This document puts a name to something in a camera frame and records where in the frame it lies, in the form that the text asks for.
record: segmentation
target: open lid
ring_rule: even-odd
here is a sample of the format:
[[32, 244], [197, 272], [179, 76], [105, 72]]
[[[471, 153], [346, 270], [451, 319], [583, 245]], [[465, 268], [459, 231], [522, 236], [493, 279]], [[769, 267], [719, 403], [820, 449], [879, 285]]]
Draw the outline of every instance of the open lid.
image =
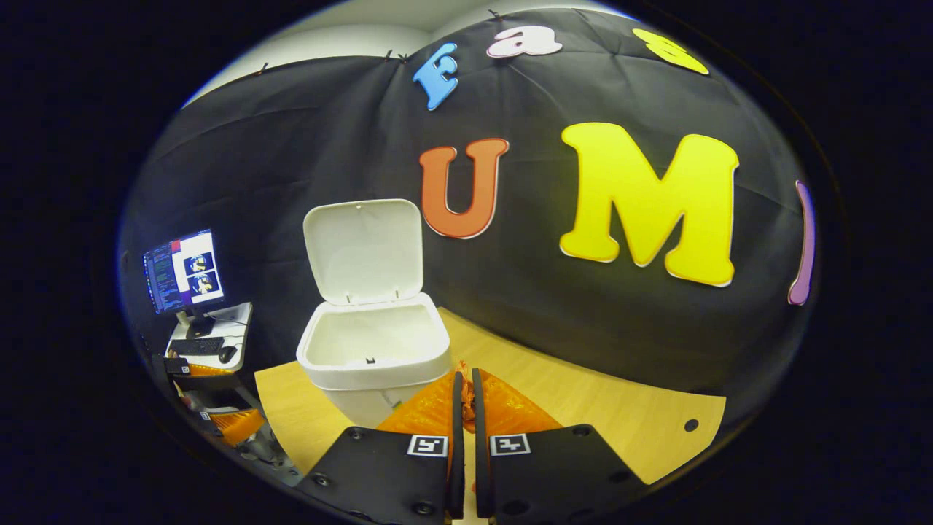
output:
[[304, 217], [317, 289], [334, 305], [410, 299], [424, 279], [421, 211], [404, 199], [318, 206]]

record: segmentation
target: letter m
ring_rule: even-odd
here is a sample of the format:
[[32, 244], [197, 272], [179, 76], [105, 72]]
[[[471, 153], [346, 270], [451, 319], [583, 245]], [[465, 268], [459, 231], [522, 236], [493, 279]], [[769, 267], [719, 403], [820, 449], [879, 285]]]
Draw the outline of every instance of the letter m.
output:
[[735, 272], [732, 242], [732, 179], [738, 156], [728, 145], [687, 135], [664, 177], [657, 174], [620, 126], [584, 122], [564, 129], [562, 139], [577, 150], [579, 193], [574, 229], [561, 236], [571, 256], [611, 263], [619, 243], [609, 235], [612, 206], [622, 222], [632, 260], [644, 267], [661, 251], [683, 218], [680, 242], [664, 258], [674, 277], [725, 287]]

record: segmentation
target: monitor screen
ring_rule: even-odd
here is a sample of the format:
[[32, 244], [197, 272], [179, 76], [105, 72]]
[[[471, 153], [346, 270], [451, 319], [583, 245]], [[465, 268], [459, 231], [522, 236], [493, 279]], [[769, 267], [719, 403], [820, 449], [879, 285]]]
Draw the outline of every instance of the monitor screen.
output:
[[143, 268], [157, 314], [223, 299], [210, 230], [153, 248], [143, 256]]

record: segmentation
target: wooden table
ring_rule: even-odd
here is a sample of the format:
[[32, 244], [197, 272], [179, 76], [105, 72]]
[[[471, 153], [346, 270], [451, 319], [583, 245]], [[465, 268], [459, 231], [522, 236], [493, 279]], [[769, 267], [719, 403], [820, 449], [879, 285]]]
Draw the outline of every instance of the wooden table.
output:
[[[709, 447], [726, 398], [641, 385], [594, 372], [512, 343], [440, 308], [451, 336], [451, 353], [509, 383], [565, 426], [591, 424], [632, 471], [654, 483]], [[353, 422], [315, 387], [298, 362], [256, 372], [263, 409], [279, 442], [306, 475]], [[696, 419], [692, 432], [685, 424]], [[475, 437], [464, 432], [466, 500], [464, 524], [476, 517], [469, 489], [475, 474]]]

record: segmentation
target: black fabric backdrop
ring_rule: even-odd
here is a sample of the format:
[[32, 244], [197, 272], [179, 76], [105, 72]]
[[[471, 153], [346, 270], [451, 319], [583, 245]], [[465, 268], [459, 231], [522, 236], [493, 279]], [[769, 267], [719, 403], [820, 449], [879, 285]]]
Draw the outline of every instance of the black fabric backdrop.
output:
[[[564, 48], [486, 56], [496, 34], [529, 24], [552, 28]], [[575, 9], [524, 11], [442, 38], [406, 64], [317, 59], [207, 93], [165, 130], [126, 206], [118, 255], [126, 256], [120, 284], [133, 329], [158, 350], [174, 324], [152, 314], [143, 252], [209, 227], [229, 302], [254, 304], [250, 368], [293, 361], [323, 301], [305, 252], [304, 215], [365, 199], [420, 206], [418, 157], [439, 146], [460, 152], [449, 202], [466, 210], [473, 166], [463, 150], [502, 137], [510, 149], [499, 161], [492, 224], [468, 240], [425, 224], [424, 291], [438, 306], [558, 358], [640, 383], [727, 395], [727, 427], [748, 415], [787, 369], [816, 299], [811, 292], [805, 306], [787, 304], [802, 240], [794, 181], [806, 176], [774, 125], [715, 64], [692, 53], [709, 76], [668, 64], [633, 27], [651, 29]], [[411, 77], [444, 42], [457, 44], [451, 77], [459, 85], [429, 112]], [[684, 135], [735, 149], [729, 287], [671, 277], [662, 257], [638, 268], [615, 213], [611, 234], [621, 252], [613, 263], [561, 253], [578, 185], [577, 153], [561, 131], [586, 121], [624, 127], [659, 175]], [[678, 225], [661, 252], [679, 236]]]

